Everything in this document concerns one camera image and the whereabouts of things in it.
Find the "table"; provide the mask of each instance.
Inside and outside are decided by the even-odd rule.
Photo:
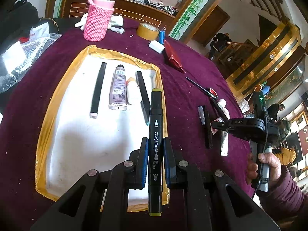
[[[220,136],[213,138],[213,149],[204,144],[204,131],[198,117],[198,106],[205,105],[210,119],[217,118],[209,99],[188,82],[188,76],[203,87],[216,90],[227,101],[231,118],[242,117],[226,81],[207,58],[172,38],[167,40],[178,53],[186,74],[166,64],[163,54],[148,47],[149,41],[136,35],[139,23],[124,19],[124,34],[108,31],[100,42],[89,42],[79,29],[72,29],[59,38],[28,71],[10,97],[0,126],[0,203],[6,206],[15,223],[23,230],[50,207],[52,201],[35,191],[35,153],[41,125],[50,98],[73,59],[87,45],[96,44],[157,65],[164,85],[168,135],[173,149],[201,170],[222,169],[249,195],[252,188],[245,183],[249,143],[229,136],[228,157],[220,156]],[[184,206],[182,192],[173,192],[170,204],[163,207],[161,218],[150,218],[146,211],[129,213],[127,230],[182,230]]]

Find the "man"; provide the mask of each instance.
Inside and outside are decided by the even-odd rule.
[[[288,165],[293,162],[298,155],[298,148],[293,145],[290,149],[282,148],[281,153],[275,154],[275,156],[280,160],[281,165]]]
[[[267,112],[269,113],[269,117],[276,121],[277,120],[277,113],[278,113],[278,111],[283,111],[284,109],[285,109],[285,106],[283,104],[279,105],[277,103],[274,103],[272,106],[270,106],[267,109]]]
[[[216,51],[221,51],[226,45],[227,41],[231,41],[228,33],[218,33],[211,42],[211,50],[208,54],[209,59],[213,59],[213,55]]]

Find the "white plush toy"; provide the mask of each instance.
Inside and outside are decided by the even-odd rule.
[[[75,28],[80,27],[81,30],[84,30],[84,26],[87,22],[88,13],[84,14],[81,18],[80,22],[75,24]],[[118,32],[120,34],[124,33],[125,30],[123,28],[115,28],[113,26],[122,27],[123,26],[123,17],[122,16],[114,16],[112,15],[108,24],[108,29]]]

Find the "person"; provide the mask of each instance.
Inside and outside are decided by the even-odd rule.
[[[287,119],[283,119],[275,123],[279,127],[279,137],[278,141],[282,142],[291,131],[291,123]]]
[[[229,38],[229,34],[228,33],[218,33],[214,38],[213,41],[211,42],[211,50],[208,54],[209,59],[212,59],[212,57],[214,56],[216,51],[221,51],[225,45],[227,41],[231,41],[231,39]]]
[[[293,145],[290,149],[283,147],[281,153],[275,154],[275,156],[280,160],[281,165],[288,165],[293,162],[298,155],[298,148]]]
[[[283,104],[279,105],[277,103],[274,103],[267,109],[267,112],[269,114],[269,117],[276,121],[278,111],[283,111],[284,109],[285,109],[285,106]]]
[[[246,171],[248,185],[258,176],[256,172],[258,165],[252,161],[252,156],[252,153],[248,155]],[[270,166],[269,191],[257,192],[264,211],[276,223],[284,225],[284,229],[281,230],[306,230],[308,195],[301,192],[287,167],[281,165],[280,160],[274,154],[259,154],[258,159],[261,163],[267,163]]]
[[[293,179],[299,177],[303,173],[302,169],[297,169],[296,167],[288,167],[288,170]]]

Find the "door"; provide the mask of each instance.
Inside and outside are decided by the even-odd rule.
[[[221,7],[216,6],[192,38],[206,46],[229,18],[230,16]]]

